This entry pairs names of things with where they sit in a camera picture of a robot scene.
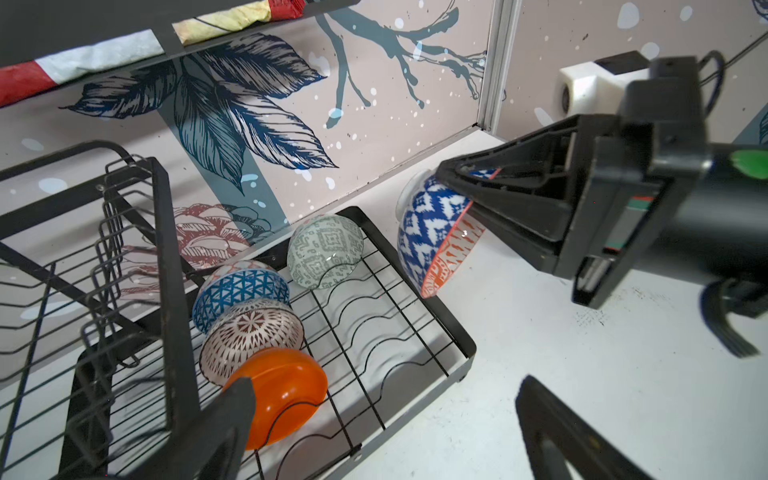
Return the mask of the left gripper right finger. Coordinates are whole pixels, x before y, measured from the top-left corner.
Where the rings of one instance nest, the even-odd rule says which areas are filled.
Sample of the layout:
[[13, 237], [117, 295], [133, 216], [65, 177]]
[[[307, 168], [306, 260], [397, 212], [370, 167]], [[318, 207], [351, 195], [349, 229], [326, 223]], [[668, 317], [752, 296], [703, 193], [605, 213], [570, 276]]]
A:
[[535, 377], [526, 376], [515, 400], [533, 477], [647, 479], [649, 475], [602, 437]]

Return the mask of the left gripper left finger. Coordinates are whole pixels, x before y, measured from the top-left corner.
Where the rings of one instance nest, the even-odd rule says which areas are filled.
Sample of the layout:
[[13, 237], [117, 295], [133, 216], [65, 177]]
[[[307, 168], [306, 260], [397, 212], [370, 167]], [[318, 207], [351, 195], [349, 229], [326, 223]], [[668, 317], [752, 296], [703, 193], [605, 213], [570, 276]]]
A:
[[256, 400], [241, 378], [221, 393], [180, 436], [130, 472], [129, 479], [234, 479], [240, 469]]

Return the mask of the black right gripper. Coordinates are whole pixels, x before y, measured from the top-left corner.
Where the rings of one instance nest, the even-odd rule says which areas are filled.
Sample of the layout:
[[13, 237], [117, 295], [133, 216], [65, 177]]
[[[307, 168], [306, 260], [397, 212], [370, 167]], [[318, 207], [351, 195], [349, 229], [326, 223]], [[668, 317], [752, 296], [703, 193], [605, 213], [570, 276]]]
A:
[[454, 157], [436, 178], [540, 272], [555, 274], [569, 226], [560, 260], [575, 270], [572, 300], [598, 309], [711, 166], [699, 70], [694, 57], [657, 58], [616, 113]]

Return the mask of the orange plastic bowl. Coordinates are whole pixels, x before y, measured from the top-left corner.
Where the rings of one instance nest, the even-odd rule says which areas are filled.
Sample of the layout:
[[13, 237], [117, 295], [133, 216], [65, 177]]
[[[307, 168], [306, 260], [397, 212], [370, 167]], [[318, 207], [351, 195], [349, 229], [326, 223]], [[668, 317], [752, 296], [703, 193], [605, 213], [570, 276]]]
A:
[[225, 384], [251, 381], [255, 411], [246, 448], [258, 450], [298, 431], [326, 398], [328, 379], [318, 362], [291, 348], [267, 348], [240, 366]]

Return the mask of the red and blue patterned bowl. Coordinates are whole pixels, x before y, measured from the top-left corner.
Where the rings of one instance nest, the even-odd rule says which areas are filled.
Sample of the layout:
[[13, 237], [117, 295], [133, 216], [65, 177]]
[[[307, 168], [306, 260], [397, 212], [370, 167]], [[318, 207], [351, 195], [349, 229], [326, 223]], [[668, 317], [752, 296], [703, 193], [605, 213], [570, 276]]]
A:
[[437, 295], [477, 245], [485, 227], [470, 213], [472, 200], [424, 170], [404, 187], [395, 215], [400, 263], [423, 298]]

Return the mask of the white maroon patterned bowl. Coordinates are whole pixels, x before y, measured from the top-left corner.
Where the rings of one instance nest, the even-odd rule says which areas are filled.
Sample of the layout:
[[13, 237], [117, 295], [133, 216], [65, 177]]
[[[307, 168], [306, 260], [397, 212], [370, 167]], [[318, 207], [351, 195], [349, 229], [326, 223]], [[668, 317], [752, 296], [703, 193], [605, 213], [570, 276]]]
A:
[[209, 330], [199, 356], [200, 371], [223, 387], [256, 353], [273, 347], [299, 349], [303, 340], [303, 325], [290, 306], [266, 298], [238, 303]]

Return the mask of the black wire dish rack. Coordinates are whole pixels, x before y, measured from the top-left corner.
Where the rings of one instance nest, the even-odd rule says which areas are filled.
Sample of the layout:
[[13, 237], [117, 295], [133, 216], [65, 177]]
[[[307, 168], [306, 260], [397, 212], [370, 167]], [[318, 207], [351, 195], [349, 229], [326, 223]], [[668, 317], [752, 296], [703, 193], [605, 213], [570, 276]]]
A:
[[[129, 479], [223, 390], [199, 367], [191, 318], [207, 272], [175, 232], [167, 170], [107, 141], [1, 167], [1, 475]], [[234, 479], [339, 479], [469, 372], [475, 342], [408, 283], [356, 207], [364, 250], [350, 277], [307, 290], [288, 240], [256, 257], [288, 283], [301, 351], [328, 378], [295, 433], [245, 447]]]

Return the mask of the dark blue patterned bowl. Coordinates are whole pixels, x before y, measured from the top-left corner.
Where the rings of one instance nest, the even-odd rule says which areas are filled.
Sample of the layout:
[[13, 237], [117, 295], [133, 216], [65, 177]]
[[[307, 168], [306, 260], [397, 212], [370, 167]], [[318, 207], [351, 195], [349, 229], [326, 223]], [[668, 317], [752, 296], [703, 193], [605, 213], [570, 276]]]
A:
[[201, 287], [191, 313], [199, 331], [208, 333], [226, 310], [246, 301], [269, 299], [290, 305], [288, 283], [279, 273], [260, 262], [240, 265], [220, 267]]

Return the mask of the grey green patterned bowl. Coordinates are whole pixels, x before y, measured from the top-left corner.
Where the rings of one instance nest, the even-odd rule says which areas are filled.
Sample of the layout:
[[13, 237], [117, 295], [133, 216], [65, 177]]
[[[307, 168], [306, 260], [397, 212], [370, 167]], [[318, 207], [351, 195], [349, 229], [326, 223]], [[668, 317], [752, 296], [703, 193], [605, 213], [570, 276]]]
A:
[[362, 259], [364, 236], [351, 219], [317, 217], [297, 229], [289, 242], [287, 266], [305, 289], [329, 289], [345, 280]]

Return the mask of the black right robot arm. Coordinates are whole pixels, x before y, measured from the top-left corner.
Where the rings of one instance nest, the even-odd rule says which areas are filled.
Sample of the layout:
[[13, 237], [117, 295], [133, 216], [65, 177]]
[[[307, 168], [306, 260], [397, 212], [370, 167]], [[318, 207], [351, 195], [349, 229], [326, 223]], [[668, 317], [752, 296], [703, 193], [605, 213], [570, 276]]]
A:
[[713, 143], [693, 57], [636, 51], [563, 68], [560, 119], [442, 162], [437, 179], [536, 270], [601, 307], [640, 270], [767, 306], [767, 149]]

